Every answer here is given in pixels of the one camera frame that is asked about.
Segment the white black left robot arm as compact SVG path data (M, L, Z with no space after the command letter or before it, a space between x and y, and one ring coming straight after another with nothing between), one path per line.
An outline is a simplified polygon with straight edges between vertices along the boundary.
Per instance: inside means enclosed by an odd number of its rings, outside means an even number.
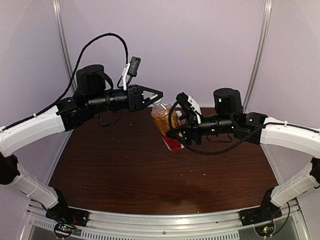
M127 109L142 111L163 97L163 92L141 85L129 85L126 77L136 77L137 67L128 63L122 73L123 87L115 89L101 64L89 65L76 72L77 89L71 97L58 100L43 113L0 129L0 183L17 188L40 202L61 222L72 218L63 194L40 184L28 175L14 153L45 137L68 132L102 112Z

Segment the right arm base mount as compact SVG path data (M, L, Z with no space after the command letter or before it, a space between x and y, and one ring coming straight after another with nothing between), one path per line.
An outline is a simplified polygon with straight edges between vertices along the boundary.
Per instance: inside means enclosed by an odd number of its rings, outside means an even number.
M260 206L247 208L239 212L239 217L242 226L244 227L257 224L257 226L254 227L255 233L259 237L264 239L272 238L276 234L278 234L287 224L291 214L291 207L290 204L287 202L287 217L282 226L279 229L277 229L275 219L281 217L283 214L280 210L280 207L274 205L271 202L271 195L273 190L274 187L268 189L265 192Z

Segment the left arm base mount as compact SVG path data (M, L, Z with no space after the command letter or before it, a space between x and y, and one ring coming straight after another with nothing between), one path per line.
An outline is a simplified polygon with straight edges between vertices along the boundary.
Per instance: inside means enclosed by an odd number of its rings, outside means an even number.
M56 222L53 233L58 239L65 240L79 227L86 227L89 212L87 210L69 207L62 192L54 188L57 193L57 205L52 208L42 208L46 211L46 217Z

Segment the left aluminium frame post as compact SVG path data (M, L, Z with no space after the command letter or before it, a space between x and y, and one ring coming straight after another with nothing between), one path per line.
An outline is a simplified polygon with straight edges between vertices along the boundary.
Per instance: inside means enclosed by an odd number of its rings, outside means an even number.
M73 69L71 65L71 59L69 56L66 35L64 31L61 3L59 0L52 0L52 6L53 6L53 14L56 22L57 33L58 33L64 66L66 69L67 76L68 78L70 78L72 76Z

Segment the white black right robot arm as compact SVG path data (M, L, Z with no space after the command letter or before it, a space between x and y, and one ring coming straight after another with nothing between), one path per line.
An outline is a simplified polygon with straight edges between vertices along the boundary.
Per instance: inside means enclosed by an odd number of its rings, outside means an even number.
M311 188L320 186L320 131L280 121L262 113L245 113L241 95L232 88L220 88L213 92L215 114L204 116L191 96L180 93L174 106L180 105L186 123L174 127L168 119L166 135L175 139L190 151L201 155L220 155L231 151L243 142L255 145L273 145L296 150L312 156L310 163L285 183L265 193L261 206L256 210L259 220L268 220L284 204ZM223 150L205 152L191 147L201 145L203 136L232 134L238 139L234 145Z

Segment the large gold label drink bottle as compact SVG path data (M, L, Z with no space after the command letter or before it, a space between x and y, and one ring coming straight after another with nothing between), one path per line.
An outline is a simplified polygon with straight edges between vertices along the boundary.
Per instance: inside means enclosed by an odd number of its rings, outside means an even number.
M178 140L167 136L167 132L170 131L169 112L171 108L170 104L164 103L162 99L159 99L153 104L151 117L166 147L172 152L177 152L182 150L184 146Z

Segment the aluminium frame post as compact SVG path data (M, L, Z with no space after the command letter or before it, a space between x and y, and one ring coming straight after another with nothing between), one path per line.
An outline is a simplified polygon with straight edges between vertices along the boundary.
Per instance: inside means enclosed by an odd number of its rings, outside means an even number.
M257 78L259 75L259 70L261 67L262 59L263 59L263 53L265 50L265 46L267 43L269 30L270 30L270 24L271 24L271 18L272 18L272 7L273 7L272 0L265 0L264 1L264 8L263 8L263 15L262 15L262 22L261 22L258 45L257 45L257 49L256 49L256 54L255 54L255 58L254 58L254 62L253 62L253 67L252 67L252 71L251 71L251 75L250 75L249 84L248 84L245 98L244 98L243 108L244 108L245 112L249 111L249 103L252 98L255 84L257 82Z
M67 76L68 78L70 78L72 76L73 69L71 65L71 59L69 56L66 35L64 31L61 3L59 0L52 0L52 6L53 6L53 14L56 22L57 33L58 33L64 66L66 69Z

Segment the front aluminium frame rail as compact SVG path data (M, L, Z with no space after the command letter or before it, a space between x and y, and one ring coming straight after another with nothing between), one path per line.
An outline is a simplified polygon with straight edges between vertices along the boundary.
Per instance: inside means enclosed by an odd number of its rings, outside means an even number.
M274 227L272 240L309 240L297 200L281 208L281 217L243 225L240 210L178 215L121 214L88 211L86 226L77 226L68 240L263 240L258 231Z

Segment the right aluminium frame post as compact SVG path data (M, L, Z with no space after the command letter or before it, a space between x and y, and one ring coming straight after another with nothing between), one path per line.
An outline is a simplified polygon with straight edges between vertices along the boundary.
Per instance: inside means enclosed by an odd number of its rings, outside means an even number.
M244 98L243 108L244 108L245 112L249 111L249 103L252 98L255 84L257 82L257 78L259 75L259 70L261 67L262 59L263 59L263 53L265 50L265 46L267 43L269 30L270 30L270 24L271 24L271 18L272 18L272 7L273 7L272 0L265 0L264 1L264 8L263 8L263 15L262 15L262 22L261 22L258 45L257 45L257 49L256 49L256 54L255 54L255 58L254 58L254 62L253 62L253 67L252 67L252 71L251 71L251 75L250 75L249 84L248 84L245 98Z

